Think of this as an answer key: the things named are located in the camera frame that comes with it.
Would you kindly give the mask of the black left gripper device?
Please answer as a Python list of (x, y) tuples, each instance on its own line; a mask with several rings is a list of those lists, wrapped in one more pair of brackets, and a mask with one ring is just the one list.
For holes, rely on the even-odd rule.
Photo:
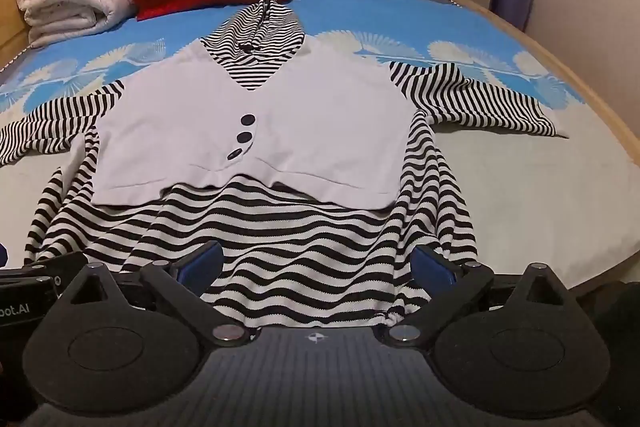
[(17, 423), (35, 408), (23, 372), (23, 351), (58, 296), (86, 264), (86, 256), (76, 251), (1, 272), (2, 424)]

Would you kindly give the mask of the purple board by wall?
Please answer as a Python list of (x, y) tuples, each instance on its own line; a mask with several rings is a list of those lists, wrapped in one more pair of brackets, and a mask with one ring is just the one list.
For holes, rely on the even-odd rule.
[(489, 11), (525, 32), (534, 0), (489, 0)]

